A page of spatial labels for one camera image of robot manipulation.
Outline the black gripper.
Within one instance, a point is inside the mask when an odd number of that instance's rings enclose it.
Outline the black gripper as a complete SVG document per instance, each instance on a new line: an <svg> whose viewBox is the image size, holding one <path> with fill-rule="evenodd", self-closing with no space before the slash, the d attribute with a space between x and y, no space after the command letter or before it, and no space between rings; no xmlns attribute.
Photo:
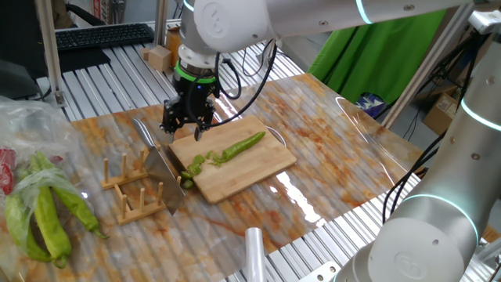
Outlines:
<svg viewBox="0 0 501 282"><path fill-rule="evenodd" d="M200 141L204 131L209 129L206 124L212 122L215 112L212 100L209 98L209 95L215 92L215 79L201 78L198 81L190 81L180 77L175 78L173 83L178 96L164 101L160 128L164 132L176 132L181 128L181 122L194 122L195 119L189 116L187 110L190 109L198 120L194 138Z"/></svg>

